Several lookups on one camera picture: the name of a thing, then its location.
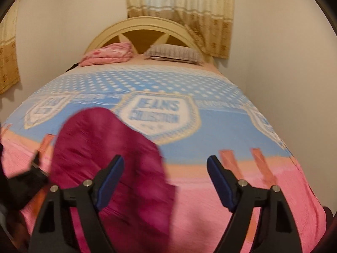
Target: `blue clamp pad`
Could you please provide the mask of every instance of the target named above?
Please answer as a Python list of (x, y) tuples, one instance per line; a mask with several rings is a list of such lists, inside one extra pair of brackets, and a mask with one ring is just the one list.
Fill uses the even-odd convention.
[(207, 171), (222, 205), (233, 212), (238, 204), (236, 186), (238, 180), (230, 170), (223, 168), (216, 156), (208, 158)]
[(123, 171), (124, 159), (116, 155), (107, 168), (97, 173), (94, 178), (95, 186), (97, 186), (97, 190), (94, 191), (96, 194), (94, 205), (98, 211), (101, 211), (109, 204)]

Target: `striped pillow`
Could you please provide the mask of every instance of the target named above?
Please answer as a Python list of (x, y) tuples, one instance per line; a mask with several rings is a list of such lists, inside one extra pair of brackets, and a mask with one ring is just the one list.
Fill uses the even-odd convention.
[(192, 62), (192, 61), (172, 59), (172, 58), (166, 58), (166, 57), (158, 57), (158, 56), (151, 56), (150, 59), (157, 60), (157, 61), (170, 61), (170, 62), (178, 62), (178, 63), (195, 64), (195, 62)]
[(179, 46), (179, 45), (152, 45), (144, 53), (147, 57), (161, 57), (165, 58), (189, 61), (193, 64), (200, 64), (202, 62), (201, 55), (192, 48)]

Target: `pink bedsheet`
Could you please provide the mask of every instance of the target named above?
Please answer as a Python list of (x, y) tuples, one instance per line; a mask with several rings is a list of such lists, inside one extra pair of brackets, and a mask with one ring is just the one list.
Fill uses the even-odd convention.
[(131, 42), (114, 43), (86, 53), (80, 61), (80, 66), (123, 63), (132, 57)]

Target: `shield emblem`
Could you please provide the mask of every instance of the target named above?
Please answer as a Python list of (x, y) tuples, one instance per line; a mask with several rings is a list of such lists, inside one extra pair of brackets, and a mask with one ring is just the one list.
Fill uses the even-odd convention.
[(113, 111), (129, 127), (159, 145), (188, 137), (201, 125), (198, 107), (185, 95), (131, 92)]
[(77, 93), (44, 96), (25, 115), (25, 129), (42, 124), (58, 114)]
[(286, 145), (281, 138), (275, 133), (273, 127), (267, 121), (267, 119), (261, 114), (260, 111), (254, 106), (243, 105), (242, 108), (247, 112), (253, 125), (261, 133), (266, 135), (269, 139), (276, 142), (281, 148), (285, 149)]

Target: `magenta fabric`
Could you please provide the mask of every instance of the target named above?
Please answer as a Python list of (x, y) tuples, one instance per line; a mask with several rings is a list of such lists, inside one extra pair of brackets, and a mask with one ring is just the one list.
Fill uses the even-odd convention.
[(114, 43), (86, 53), (80, 66), (124, 63), (132, 57), (131, 42)]
[[(72, 116), (55, 143), (50, 180), (61, 188), (92, 179), (122, 155), (125, 170), (99, 216), (119, 253), (165, 252), (170, 239), (175, 187), (166, 182), (157, 146), (122, 123), (110, 110), (91, 108)], [(90, 252), (76, 209), (72, 211), (83, 253)]]

